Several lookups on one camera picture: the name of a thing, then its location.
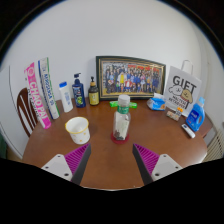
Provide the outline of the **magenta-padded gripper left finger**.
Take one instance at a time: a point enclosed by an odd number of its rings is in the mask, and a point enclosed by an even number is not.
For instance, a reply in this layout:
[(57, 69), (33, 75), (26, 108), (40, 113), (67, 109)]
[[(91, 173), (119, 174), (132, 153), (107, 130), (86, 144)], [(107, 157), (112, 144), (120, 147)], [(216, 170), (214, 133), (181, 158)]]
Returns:
[(82, 181), (88, 159), (91, 155), (91, 144), (85, 144), (66, 155), (57, 154), (42, 169), (79, 185)]

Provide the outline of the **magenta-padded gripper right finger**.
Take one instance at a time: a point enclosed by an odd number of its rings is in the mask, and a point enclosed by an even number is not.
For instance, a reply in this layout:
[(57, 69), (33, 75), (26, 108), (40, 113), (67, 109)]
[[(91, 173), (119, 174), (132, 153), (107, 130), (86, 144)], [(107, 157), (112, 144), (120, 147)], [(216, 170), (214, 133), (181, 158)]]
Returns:
[(133, 145), (132, 152), (145, 185), (182, 169), (168, 154), (158, 155), (139, 144)]

